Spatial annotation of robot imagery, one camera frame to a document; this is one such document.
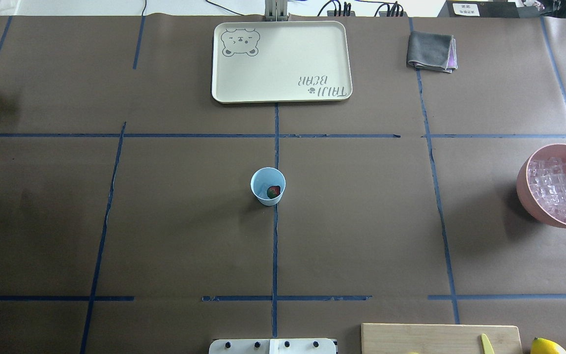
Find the light blue cup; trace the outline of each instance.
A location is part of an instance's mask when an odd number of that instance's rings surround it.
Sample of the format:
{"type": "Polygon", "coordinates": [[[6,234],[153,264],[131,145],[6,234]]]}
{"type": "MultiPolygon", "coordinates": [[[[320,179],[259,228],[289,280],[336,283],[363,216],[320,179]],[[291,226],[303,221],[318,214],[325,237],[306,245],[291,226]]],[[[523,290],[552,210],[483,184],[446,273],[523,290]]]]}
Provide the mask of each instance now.
{"type": "Polygon", "coordinates": [[[285,191],[285,177],[283,174],[272,167],[264,167],[255,172],[250,179],[250,189],[261,204],[271,207],[278,203],[285,191]],[[281,194],[276,198],[270,199],[267,190],[270,186],[281,186],[281,194]]]}

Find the cutting board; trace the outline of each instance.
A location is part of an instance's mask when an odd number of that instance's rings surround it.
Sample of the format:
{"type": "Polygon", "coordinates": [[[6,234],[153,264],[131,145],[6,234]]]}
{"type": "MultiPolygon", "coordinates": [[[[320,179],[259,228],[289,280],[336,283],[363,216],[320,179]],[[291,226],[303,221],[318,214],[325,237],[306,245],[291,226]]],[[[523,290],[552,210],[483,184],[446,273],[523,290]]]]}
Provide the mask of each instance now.
{"type": "Polygon", "coordinates": [[[485,333],[495,354],[523,354],[514,325],[362,323],[362,354],[483,354],[485,333]]]}

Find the yellow knife handle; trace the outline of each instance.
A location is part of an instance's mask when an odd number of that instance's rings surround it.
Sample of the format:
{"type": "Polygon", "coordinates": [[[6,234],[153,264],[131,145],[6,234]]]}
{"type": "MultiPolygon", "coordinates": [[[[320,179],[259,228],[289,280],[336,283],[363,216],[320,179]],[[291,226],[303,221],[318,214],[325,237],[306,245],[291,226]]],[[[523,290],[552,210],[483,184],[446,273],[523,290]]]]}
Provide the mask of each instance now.
{"type": "Polygon", "coordinates": [[[488,336],[486,334],[481,334],[481,347],[483,347],[483,354],[495,354],[494,350],[492,349],[492,345],[488,340],[488,336]]]}

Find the gray cloth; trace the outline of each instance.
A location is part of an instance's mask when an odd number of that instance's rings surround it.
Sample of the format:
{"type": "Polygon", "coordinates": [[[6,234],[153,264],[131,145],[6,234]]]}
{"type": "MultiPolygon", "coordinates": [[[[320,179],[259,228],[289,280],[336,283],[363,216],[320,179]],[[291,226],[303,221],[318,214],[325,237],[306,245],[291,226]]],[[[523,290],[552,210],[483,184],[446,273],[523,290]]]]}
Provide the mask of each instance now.
{"type": "Polygon", "coordinates": [[[407,65],[442,72],[458,69],[455,38],[449,34],[412,31],[407,45],[407,65]]]}

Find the label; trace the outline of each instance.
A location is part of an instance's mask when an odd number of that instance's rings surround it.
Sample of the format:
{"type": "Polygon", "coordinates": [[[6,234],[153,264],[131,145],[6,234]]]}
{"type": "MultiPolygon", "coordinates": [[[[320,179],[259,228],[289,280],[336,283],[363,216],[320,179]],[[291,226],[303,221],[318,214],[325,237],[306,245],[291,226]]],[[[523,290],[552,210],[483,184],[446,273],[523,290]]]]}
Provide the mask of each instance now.
{"type": "Polygon", "coordinates": [[[477,4],[453,3],[453,13],[460,16],[479,16],[479,9],[477,4]]]}
{"type": "Polygon", "coordinates": [[[345,87],[328,85],[329,77],[326,75],[310,75],[300,76],[298,78],[298,85],[307,90],[308,94],[315,94],[317,97],[346,97],[345,87]]]}

